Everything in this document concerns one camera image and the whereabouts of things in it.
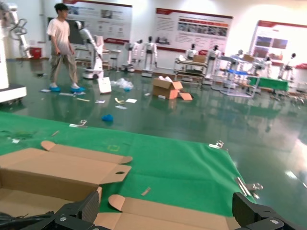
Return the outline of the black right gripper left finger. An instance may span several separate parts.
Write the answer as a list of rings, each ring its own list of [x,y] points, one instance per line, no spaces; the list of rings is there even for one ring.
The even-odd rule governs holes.
[[[91,192],[84,200],[65,204],[48,224],[48,230],[92,230],[99,210],[98,192]]]

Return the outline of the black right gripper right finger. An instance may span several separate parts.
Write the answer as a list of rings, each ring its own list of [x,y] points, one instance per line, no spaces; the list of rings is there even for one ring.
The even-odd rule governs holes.
[[[240,230],[301,230],[269,206],[249,201],[243,194],[236,192],[232,196],[232,213]]]

